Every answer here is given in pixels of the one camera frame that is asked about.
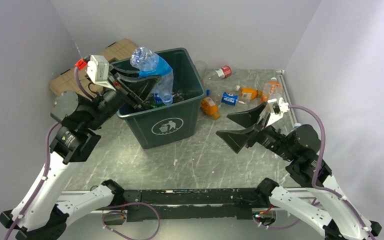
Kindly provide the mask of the crushed clear blue label bottle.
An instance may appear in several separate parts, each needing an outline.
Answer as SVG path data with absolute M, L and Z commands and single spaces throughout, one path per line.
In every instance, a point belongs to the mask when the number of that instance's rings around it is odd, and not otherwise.
M 139 70 L 141 78 L 160 77 L 151 92 L 157 94 L 164 105 L 173 103 L 174 71 L 165 59 L 149 48 L 140 46 L 132 53 L 130 65 Z

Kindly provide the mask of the orange juice bottle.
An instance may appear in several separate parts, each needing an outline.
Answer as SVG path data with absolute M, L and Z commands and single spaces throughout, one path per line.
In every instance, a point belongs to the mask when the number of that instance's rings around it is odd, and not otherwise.
M 238 90 L 238 96 L 243 101 L 251 101 L 257 98 L 262 98 L 263 93 L 260 90 L 250 87 L 240 87 Z

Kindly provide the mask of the amber orange tea bottle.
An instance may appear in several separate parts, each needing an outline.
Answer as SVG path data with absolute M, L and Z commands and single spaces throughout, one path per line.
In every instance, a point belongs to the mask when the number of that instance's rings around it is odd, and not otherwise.
M 210 96 L 205 97 L 201 101 L 200 107 L 207 116 L 212 117 L 214 120 L 218 120 L 221 117 L 218 106 Z

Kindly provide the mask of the large orange label bottle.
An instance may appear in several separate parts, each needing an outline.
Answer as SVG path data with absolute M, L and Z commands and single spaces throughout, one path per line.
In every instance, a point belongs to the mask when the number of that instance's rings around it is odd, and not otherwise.
M 262 89 L 261 102 L 267 102 L 272 94 L 283 94 L 283 86 L 276 77 L 266 82 Z

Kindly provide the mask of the green plastic bottle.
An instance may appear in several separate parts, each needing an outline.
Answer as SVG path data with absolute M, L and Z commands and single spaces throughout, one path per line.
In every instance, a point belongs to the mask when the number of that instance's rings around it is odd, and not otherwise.
M 145 101 L 142 105 L 142 110 L 143 111 L 147 111 L 147 110 L 152 110 L 152 109 L 156 109 L 156 108 L 160 108 L 160 107 L 163 107 L 165 106 L 165 104 L 158 98 L 151 98 L 151 99 L 148 99 L 147 101 Z

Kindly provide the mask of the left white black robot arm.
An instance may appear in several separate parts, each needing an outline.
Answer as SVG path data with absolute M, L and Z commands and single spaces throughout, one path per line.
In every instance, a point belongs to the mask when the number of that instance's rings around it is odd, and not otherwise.
M 74 70 L 82 68 L 103 90 L 93 97 L 66 91 L 55 99 L 51 130 L 56 135 L 45 137 L 45 163 L 22 201 L 0 214 L 6 239 L 16 232 L 18 240 L 56 240 L 69 225 L 94 210 L 108 208 L 111 214 L 122 214 L 130 205 L 125 190 L 111 179 L 69 200 L 60 202 L 59 197 L 100 141 L 96 130 L 124 104 L 141 108 L 162 76 L 142 76 L 137 70 L 82 60 Z

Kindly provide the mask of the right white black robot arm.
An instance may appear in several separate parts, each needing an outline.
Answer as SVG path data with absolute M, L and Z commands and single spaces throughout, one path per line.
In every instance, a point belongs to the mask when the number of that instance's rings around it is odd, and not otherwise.
M 357 211 L 323 159 L 324 126 L 316 132 L 311 125 L 304 124 L 288 134 L 273 126 L 288 110 L 286 103 L 264 102 L 227 116 L 242 126 L 241 130 L 219 130 L 216 134 L 235 153 L 260 144 L 287 161 L 290 177 L 312 194 L 321 207 L 302 200 L 270 178 L 263 179 L 255 188 L 256 203 L 262 208 L 273 205 L 288 211 L 326 240 L 374 240 L 382 226 Z

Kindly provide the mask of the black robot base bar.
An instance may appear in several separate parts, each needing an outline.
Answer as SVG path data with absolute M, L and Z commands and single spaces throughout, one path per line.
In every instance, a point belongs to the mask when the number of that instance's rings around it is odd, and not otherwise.
M 273 210 L 254 188 L 126 190 L 122 200 L 101 206 L 106 213 L 122 211 L 128 222 L 235 218 L 251 220 Z

